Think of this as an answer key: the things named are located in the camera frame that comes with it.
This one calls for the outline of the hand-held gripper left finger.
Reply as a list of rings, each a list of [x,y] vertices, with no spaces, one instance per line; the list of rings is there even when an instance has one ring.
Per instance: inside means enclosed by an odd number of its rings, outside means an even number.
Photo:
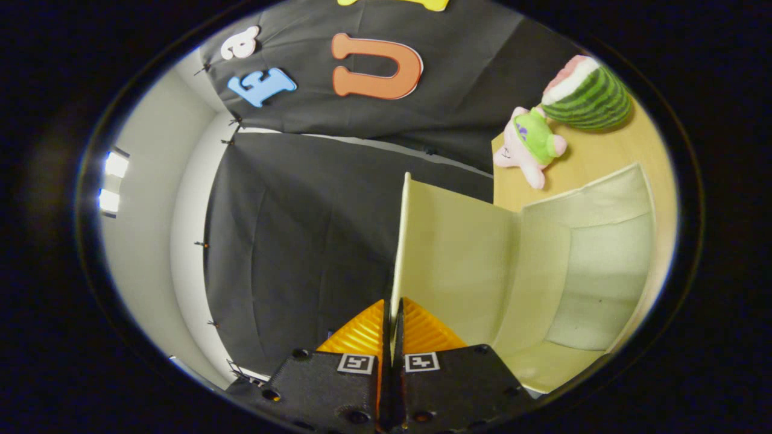
[[[301,433],[381,433],[392,366],[378,300],[317,348],[296,348],[259,390],[259,411]]]

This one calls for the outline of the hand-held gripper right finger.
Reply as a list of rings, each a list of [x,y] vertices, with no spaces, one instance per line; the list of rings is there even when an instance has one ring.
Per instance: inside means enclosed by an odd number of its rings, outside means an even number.
[[[491,346],[465,344],[413,300],[398,303],[393,337],[395,433],[478,433],[536,406]]]

